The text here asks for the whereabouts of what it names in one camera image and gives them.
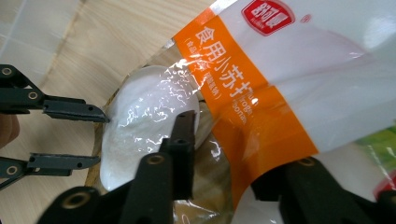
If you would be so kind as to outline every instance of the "wood grain surface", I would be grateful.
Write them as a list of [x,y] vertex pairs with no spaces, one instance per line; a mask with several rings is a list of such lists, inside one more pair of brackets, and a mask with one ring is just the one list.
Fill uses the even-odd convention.
[[[40,87],[50,95],[102,106],[124,78],[214,0],[87,0],[81,2]],[[19,116],[20,136],[0,156],[27,160],[29,152],[91,155],[93,124]],[[0,191],[5,224],[35,223],[66,189],[84,184],[87,170],[70,177],[29,176]]]

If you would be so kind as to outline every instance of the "brand logo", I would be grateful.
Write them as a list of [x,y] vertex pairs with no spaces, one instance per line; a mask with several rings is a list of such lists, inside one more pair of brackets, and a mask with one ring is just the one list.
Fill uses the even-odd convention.
[[262,35],[274,32],[294,23],[290,8],[278,0],[254,0],[242,10],[247,23]]

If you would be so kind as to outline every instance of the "white powder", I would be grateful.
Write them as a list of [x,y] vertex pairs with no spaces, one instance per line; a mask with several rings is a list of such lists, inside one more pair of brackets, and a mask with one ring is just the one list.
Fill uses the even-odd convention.
[[188,80],[162,66],[133,74],[109,108],[102,144],[101,181],[113,190],[134,178],[140,159],[158,151],[179,113],[199,104]]

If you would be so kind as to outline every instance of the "orange label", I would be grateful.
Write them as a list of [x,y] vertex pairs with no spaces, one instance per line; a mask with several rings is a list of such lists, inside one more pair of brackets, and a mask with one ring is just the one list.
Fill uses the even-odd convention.
[[210,10],[202,15],[175,40],[216,121],[213,134],[230,162],[236,207],[257,177],[318,151],[282,94],[238,46],[220,17]]

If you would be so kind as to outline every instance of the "baking soda package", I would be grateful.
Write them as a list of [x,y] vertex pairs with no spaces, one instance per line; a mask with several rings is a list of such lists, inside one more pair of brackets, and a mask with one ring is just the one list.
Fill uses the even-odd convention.
[[265,172],[392,127],[395,8],[390,0],[217,1],[110,104],[103,185],[133,179],[128,162],[158,150],[177,112],[194,109],[194,198],[176,202],[175,218],[229,223]]

